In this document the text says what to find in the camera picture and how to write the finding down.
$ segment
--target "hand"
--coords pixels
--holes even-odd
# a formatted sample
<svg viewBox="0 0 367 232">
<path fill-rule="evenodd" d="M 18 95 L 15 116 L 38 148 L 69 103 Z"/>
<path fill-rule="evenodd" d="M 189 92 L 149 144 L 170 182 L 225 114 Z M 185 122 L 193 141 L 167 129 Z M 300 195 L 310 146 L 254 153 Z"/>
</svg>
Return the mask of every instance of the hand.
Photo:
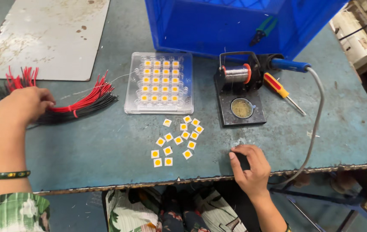
<svg viewBox="0 0 367 232">
<path fill-rule="evenodd" d="M 11 126 L 24 129 L 55 103 L 48 89 L 38 87 L 16 89 L 0 101 L 0 126 L 3 129 Z"/>
<path fill-rule="evenodd" d="M 248 195 L 251 201 L 257 198 L 266 197 L 269 192 L 266 188 L 271 172 L 262 150 L 255 145 L 238 145 L 231 148 L 229 158 L 234 172 L 235 181 L 241 189 Z M 234 152 L 247 156 L 251 170 L 242 171 L 241 164 Z"/>
</svg>

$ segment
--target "white metal sheet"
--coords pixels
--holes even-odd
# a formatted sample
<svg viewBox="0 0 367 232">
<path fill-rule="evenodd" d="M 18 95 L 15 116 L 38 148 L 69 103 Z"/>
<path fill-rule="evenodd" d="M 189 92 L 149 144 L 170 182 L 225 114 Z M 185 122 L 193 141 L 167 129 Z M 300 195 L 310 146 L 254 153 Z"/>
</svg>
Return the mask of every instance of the white metal sheet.
<svg viewBox="0 0 367 232">
<path fill-rule="evenodd" d="M 39 67 L 40 80 L 88 81 L 109 0 L 16 0 L 0 27 L 0 78 Z"/>
</svg>

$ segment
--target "red and yellow screwdriver handle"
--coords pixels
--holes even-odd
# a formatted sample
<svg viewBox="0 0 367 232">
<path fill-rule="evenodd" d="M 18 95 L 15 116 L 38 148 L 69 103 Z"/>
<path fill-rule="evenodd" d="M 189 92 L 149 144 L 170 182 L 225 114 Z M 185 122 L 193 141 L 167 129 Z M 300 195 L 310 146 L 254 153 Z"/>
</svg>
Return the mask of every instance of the red and yellow screwdriver handle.
<svg viewBox="0 0 367 232">
<path fill-rule="evenodd" d="M 279 95 L 281 95 L 282 98 L 286 98 L 289 95 L 289 92 L 287 92 L 284 87 L 269 73 L 264 73 L 263 79 L 265 82 L 268 83 L 268 85 Z"/>
</svg>

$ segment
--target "bangle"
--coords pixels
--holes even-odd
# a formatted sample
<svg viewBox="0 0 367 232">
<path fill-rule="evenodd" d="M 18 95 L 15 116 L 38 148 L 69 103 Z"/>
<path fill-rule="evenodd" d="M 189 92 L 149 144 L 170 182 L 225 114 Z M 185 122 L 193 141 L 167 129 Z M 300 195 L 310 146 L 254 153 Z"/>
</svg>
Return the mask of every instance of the bangle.
<svg viewBox="0 0 367 232">
<path fill-rule="evenodd" d="M 0 180 L 14 179 L 14 178 L 24 178 L 30 175 L 30 171 L 21 172 L 0 172 Z"/>
</svg>

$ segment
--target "blue bin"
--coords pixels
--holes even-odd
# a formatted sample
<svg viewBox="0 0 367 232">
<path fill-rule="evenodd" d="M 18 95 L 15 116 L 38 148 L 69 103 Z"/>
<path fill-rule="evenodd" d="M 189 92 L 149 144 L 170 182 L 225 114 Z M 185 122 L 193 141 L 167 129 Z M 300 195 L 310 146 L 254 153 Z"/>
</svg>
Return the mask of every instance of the blue bin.
<svg viewBox="0 0 367 232">
<path fill-rule="evenodd" d="M 237 51 L 281 53 L 288 60 L 347 1 L 145 0 L 156 50 L 212 57 Z"/>
</svg>

